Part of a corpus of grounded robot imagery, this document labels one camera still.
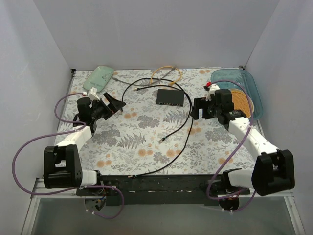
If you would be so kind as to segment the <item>black network switch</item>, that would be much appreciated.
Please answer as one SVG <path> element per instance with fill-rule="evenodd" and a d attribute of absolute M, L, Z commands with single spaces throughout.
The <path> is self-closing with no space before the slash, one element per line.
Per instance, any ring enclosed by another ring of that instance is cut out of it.
<path fill-rule="evenodd" d="M 156 97 L 156 104 L 183 107 L 184 91 L 158 89 L 157 97 Z"/>

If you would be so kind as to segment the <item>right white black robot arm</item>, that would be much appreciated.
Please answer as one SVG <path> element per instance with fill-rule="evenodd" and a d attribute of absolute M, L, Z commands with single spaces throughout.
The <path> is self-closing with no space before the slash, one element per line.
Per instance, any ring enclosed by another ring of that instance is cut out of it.
<path fill-rule="evenodd" d="M 202 110 L 203 119 L 216 118 L 255 160 L 253 170 L 238 168 L 222 172 L 221 188 L 224 193 L 231 195 L 239 188 L 251 188 L 260 196 L 265 196 L 294 188 L 293 154 L 271 144 L 250 125 L 246 114 L 234 108 L 229 89 L 209 88 L 206 97 L 194 99 L 191 112 L 194 120 L 200 118 L 199 110 Z"/>

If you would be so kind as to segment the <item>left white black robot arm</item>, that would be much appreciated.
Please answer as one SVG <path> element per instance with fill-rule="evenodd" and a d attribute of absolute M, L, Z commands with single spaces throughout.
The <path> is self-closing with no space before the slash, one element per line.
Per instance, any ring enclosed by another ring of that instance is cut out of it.
<path fill-rule="evenodd" d="M 86 187 L 94 196 L 100 195 L 104 184 L 95 170 L 83 170 L 79 151 L 96 131 L 96 122 L 107 120 L 126 103 L 104 93 L 108 104 L 95 94 L 77 100 L 78 113 L 73 120 L 73 132 L 55 146 L 44 150 L 44 184 L 46 188 Z"/>

